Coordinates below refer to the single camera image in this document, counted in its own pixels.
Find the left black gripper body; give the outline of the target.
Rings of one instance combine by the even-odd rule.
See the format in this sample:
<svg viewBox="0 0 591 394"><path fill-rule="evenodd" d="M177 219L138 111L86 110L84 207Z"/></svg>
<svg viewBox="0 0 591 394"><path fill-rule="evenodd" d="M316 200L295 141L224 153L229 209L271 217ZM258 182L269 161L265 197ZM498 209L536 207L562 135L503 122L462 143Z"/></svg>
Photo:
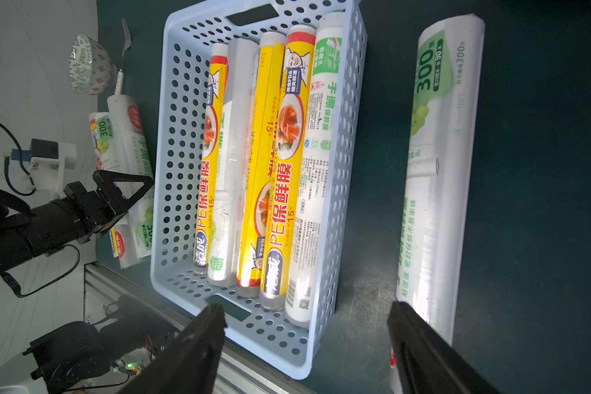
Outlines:
<svg viewBox="0 0 591 394"><path fill-rule="evenodd" d="M127 213L128 200L117 184L127 182L128 175L97 170L93 179L95 190L72 182L64 198L36 208L0 189L0 277L16 295L21 295L21 286L8 274L10 269L55 254L73 241L83 245L100 238Z"/></svg>

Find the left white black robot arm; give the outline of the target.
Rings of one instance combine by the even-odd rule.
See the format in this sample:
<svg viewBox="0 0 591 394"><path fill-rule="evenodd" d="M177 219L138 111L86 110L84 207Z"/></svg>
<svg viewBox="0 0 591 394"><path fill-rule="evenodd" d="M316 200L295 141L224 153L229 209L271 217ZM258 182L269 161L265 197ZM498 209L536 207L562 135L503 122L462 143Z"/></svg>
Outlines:
<svg viewBox="0 0 591 394"><path fill-rule="evenodd" d="M16 297L24 293L10 269L103 236L154 187L150 176L105 170L95 171L93 179L95 190L72 182L65 197L36 208L0 190L0 277ZM147 328L135 318L101 329L86 322L67 323L32 341L26 350L37 364L31 379L44 380L50 393L70 392L81 380L106 374L114 360L144 344Z"/></svg>

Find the white green long wrap roll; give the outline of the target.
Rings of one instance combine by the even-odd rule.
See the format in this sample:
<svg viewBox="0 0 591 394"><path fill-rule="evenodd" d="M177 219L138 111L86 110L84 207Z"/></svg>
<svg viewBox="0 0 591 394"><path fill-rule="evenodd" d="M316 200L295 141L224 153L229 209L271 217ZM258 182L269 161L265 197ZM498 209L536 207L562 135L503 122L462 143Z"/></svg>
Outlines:
<svg viewBox="0 0 591 394"><path fill-rule="evenodd" d="M323 204L328 185L330 150L344 27L343 11L331 12L319 23L310 80L305 141L295 216L295 234L285 312L296 326L310 326Z"/></svg>

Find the long yellow plastic wrap roll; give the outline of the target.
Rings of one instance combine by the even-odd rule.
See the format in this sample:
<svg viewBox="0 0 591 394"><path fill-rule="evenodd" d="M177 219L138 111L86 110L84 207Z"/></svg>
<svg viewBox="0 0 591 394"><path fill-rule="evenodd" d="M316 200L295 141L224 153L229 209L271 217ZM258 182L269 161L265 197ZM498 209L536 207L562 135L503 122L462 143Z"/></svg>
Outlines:
<svg viewBox="0 0 591 394"><path fill-rule="evenodd" d="M200 274L208 271L213 239L213 207L218 173L219 136L228 82L228 46L214 44L208 69L204 140L200 165L199 202L195 226L194 268Z"/></svg>

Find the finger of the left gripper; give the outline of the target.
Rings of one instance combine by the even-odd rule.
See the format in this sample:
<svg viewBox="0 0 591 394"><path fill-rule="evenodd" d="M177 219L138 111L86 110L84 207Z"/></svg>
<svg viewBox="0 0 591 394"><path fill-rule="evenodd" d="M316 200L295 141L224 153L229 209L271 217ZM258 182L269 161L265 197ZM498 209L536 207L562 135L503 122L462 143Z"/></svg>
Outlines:
<svg viewBox="0 0 591 394"><path fill-rule="evenodd" d="M97 170L93 174L96 193L115 217L126 214L154 186L151 176Z"/></svg>

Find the light blue perforated plastic basket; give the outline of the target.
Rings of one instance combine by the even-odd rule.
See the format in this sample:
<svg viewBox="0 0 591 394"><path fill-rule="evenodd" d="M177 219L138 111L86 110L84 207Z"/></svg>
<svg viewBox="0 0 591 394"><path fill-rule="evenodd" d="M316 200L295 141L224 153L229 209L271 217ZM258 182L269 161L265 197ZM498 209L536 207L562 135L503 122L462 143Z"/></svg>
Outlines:
<svg viewBox="0 0 591 394"><path fill-rule="evenodd" d="M150 278L293 379L335 309L367 31L356 1L204 1L164 27Z"/></svg>

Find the grey patterned round bowl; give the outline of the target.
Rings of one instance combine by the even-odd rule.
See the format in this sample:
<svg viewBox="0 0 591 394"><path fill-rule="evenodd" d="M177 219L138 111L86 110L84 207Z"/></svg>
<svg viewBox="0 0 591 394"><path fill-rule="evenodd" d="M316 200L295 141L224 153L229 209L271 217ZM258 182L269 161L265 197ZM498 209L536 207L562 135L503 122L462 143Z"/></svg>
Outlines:
<svg viewBox="0 0 591 394"><path fill-rule="evenodd" d="M98 42L87 34L77 36L69 60L69 79L75 93L100 95L115 83L117 73L117 67Z"/></svg>

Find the white red label roll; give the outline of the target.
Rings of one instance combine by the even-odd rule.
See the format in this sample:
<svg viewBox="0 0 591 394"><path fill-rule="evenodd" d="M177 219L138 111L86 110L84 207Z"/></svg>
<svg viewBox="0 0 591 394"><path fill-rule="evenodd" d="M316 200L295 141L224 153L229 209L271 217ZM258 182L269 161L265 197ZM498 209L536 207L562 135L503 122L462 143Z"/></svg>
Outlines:
<svg viewBox="0 0 591 394"><path fill-rule="evenodd" d="M120 172L152 178L153 169L136 101L128 95L112 95L108 98L108 110ZM132 205L126 217L128 230L123 236L131 244L131 255L137 262L146 261L153 246L154 191L149 190Z"/></svg>

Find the short yellow orange wrap roll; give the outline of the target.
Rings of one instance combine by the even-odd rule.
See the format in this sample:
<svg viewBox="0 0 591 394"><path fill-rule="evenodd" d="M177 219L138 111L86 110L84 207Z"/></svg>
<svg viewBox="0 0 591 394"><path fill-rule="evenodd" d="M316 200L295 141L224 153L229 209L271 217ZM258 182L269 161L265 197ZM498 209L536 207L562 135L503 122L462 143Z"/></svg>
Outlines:
<svg viewBox="0 0 591 394"><path fill-rule="evenodd" d="M241 250L236 275L237 294L259 296L264 243L269 217L269 192L274 162L277 101L287 36L261 35L254 83L253 113L247 156L246 195Z"/></svg>

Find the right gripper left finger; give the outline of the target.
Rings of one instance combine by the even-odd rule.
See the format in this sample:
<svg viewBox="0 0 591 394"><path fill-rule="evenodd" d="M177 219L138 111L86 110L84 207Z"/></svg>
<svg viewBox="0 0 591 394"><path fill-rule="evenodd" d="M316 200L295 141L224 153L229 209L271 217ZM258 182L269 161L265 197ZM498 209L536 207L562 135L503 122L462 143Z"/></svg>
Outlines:
<svg viewBox="0 0 591 394"><path fill-rule="evenodd" d="M121 393L211 393L225 343L223 307L208 304Z"/></svg>

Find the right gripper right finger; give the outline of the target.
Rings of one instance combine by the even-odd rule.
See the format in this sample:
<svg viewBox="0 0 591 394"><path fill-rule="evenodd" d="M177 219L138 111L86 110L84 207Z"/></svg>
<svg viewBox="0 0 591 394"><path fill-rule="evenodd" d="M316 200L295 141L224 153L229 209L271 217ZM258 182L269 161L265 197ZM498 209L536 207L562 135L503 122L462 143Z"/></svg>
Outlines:
<svg viewBox="0 0 591 394"><path fill-rule="evenodd" d="M387 326L403 393L496 393L407 303L392 303Z"/></svg>

